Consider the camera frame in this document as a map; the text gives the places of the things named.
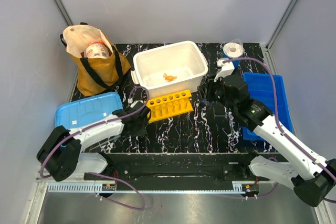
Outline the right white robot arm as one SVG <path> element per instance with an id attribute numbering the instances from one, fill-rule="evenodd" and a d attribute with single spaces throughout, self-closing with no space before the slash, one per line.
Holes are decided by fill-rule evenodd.
<path id="1" fill-rule="evenodd" d="M 287 164 L 255 156 L 239 166 L 245 180 L 264 177 L 294 191 L 305 204 L 317 207 L 335 187 L 335 159 L 327 160 L 294 136 L 272 110 L 250 97 L 248 85 L 238 75 L 206 80 L 205 100 L 230 108 L 234 119 L 272 145 Z"/>

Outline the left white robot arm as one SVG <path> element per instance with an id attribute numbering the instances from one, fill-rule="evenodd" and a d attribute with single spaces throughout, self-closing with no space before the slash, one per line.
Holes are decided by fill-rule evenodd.
<path id="1" fill-rule="evenodd" d="M 54 128 L 36 156 L 41 164 L 40 177 L 52 177 L 61 182 L 72 174 L 96 173 L 101 179 L 111 178 L 114 168 L 108 159 L 99 153 L 85 154 L 84 150 L 109 137 L 146 134 L 150 115 L 151 110 L 137 101 L 126 110 L 116 110 L 85 126 L 66 129 L 61 125 Z"/>

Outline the clear glass test tube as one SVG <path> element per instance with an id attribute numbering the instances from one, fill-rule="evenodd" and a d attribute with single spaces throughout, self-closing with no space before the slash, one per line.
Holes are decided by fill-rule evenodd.
<path id="1" fill-rule="evenodd" d="M 106 138 L 100 142 L 98 142 L 96 145 L 95 145 L 95 148 L 100 148 L 102 150 L 105 150 L 105 149 L 113 149 L 115 148 L 115 143 L 116 141 L 120 138 L 120 136 L 114 136 L 114 137 L 109 137 L 109 138 Z"/>

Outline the yellow knotted rubber band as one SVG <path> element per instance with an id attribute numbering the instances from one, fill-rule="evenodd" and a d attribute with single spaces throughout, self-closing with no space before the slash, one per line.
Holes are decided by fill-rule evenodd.
<path id="1" fill-rule="evenodd" d="M 167 75 L 166 73 L 164 73 L 163 75 L 163 78 L 168 81 L 168 82 L 171 82 L 171 81 L 174 81 L 177 77 L 176 76 L 172 76 L 172 75 Z"/>

